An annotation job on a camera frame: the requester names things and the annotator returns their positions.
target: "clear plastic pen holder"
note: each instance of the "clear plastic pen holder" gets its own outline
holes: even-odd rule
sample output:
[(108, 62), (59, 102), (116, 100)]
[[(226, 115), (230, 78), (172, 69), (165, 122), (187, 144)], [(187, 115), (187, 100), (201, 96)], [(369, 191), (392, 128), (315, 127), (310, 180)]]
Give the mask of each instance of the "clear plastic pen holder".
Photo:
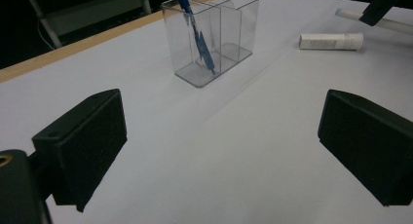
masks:
[[(190, 0), (193, 14), (177, 0), (162, 4), (174, 74), (202, 88), (252, 55), (259, 0)], [(204, 36), (213, 72), (195, 40), (194, 27)]]

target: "table surface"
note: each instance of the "table surface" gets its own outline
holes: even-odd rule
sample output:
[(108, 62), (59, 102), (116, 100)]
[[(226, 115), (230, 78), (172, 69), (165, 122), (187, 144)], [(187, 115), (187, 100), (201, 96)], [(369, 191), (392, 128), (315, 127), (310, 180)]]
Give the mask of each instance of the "table surface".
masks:
[[(30, 69), (0, 83), (0, 150), (31, 154), (34, 134), (117, 88), (129, 140), (84, 213), (48, 198), (56, 224), (410, 224), (412, 205), (381, 206), (317, 136), (329, 89), (413, 120), (413, 37), (334, 16), (366, 6), (260, 0), (254, 55), (203, 89), (173, 75), (161, 19)], [(360, 51), (298, 49), (301, 33), (348, 32)]]

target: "white object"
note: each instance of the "white object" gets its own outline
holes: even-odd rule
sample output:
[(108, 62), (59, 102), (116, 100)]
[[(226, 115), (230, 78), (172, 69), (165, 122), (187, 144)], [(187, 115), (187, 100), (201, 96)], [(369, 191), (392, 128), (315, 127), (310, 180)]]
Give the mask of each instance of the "white object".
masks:
[(349, 34), (301, 34), (301, 50), (357, 51), (363, 42), (362, 33)]
[[(337, 9), (335, 15), (338, 17), (352, 20), (359, 20), (362, 17), (362, 13), (352, 12), (343, 9)], [(413, 35), (413, 25), (403, 22), (393, 21), (389, 19), (380, 19), (380, 21), (376, 23), (376, 26)]]

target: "blue pen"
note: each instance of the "blue pen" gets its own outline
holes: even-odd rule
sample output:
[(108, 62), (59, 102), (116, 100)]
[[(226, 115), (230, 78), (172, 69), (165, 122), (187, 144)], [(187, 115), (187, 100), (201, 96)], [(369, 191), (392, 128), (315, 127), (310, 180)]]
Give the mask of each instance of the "blue pen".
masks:
[(191, 20), (192, 28), (194, 29), (195, 34), (195, 43), (197, 44), (198, 51), (200, 52), (201, 60), (204, 58), (206, 62), (206, 67), (212, 72), (212, 75), (215, 75), (215, 65), (213, 64), (212, 57), (210, 56), (209, 50), (207, 49), (207, 43), (204, 39), (203, 32), (199, 32), (197, 24), (195, 23), (195, 18), (189, 5), (188, 0), (178, 0), (180, 7), (189, 15)]

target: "white cylinder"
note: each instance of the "white cylinder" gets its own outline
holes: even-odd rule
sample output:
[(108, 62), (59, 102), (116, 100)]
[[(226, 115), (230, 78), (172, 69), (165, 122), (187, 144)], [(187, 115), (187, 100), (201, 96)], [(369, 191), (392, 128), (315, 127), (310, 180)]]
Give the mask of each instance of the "white cylinder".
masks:
[(363, 42), (362, 33), (346, 34), (301, 34), (301, 50), (345, 50), (357, 51)]

